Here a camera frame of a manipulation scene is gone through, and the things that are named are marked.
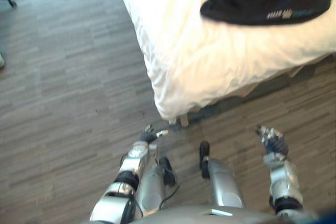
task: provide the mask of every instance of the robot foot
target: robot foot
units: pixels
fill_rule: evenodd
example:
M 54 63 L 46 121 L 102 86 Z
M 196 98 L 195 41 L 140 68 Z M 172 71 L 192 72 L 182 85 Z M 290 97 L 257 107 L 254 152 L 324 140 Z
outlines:
M 164 169 L 163 183 L 165 186 L 173 187 L 176 185 L 176 178 L 172 166 L 167 157 L 161 157 L 159 166 Z
M 199 152 L 200 152 L 199 168 L 202 171 L 202 178 L 210 178 L 208 171 L 208 161 L 206 159 L 206 157 L 208 157 L 210 154 L 209 142 L 207 141 L 201 142 Z

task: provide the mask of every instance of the black cloth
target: black cloth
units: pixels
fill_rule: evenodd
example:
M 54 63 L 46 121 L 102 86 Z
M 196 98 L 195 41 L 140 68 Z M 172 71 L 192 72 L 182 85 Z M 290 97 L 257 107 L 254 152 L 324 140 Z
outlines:
M 241 25 L 300 23 L 330 7 L 331 0 L 207 0 L 204 17 Z

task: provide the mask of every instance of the robot leg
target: robot leg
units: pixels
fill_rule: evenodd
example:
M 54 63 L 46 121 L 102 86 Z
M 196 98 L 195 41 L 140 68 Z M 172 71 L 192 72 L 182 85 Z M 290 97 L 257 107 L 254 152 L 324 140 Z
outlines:
M 201 143 L 199 152 L 202 177 L 209 178 L 212 183 L 215 204 L 244 208 L 243 196 L 230 169 L 219 160 L 209 157 L 208 142 Z

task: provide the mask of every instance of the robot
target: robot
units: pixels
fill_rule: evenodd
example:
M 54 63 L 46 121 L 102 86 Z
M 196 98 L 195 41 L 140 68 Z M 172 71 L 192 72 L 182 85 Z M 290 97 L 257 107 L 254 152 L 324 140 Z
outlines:
M 166 187 L 176 186 L 176 177 L 166 157 L 158 160 L 158 145 L 153 143 L 167 133 L 167 130 L 153 133 L 152 126 L 145 128 L 140 140 L 121 159 L 115 181 L 95 205 L 90 221 L 85 223 L 302 223 L 313 218 L 303 208 L 303 196 L 294 166 L 287 158 L 284 136 L 265 126 L 258 126 L 257 133 L 266 149 L 264 163 L 271 180 L 269 203 L 275 216 L 246 209 L 234 175 L 210 157 L 208 142 L 200 144 L 199 167 L 202 177 L 212 183 L 214 205 L 164 209 L 164 203 L 179 188 L 166 196 Z

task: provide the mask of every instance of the white bed sheet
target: white bed sheet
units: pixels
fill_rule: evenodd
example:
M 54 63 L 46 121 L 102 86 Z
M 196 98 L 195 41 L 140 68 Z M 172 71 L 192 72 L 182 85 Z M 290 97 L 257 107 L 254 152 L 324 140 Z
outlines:
M 205 0 L 124 0 L 163 119 L 336 51 L 336 0 L 311 21 L 239 26 L 200 16 Z

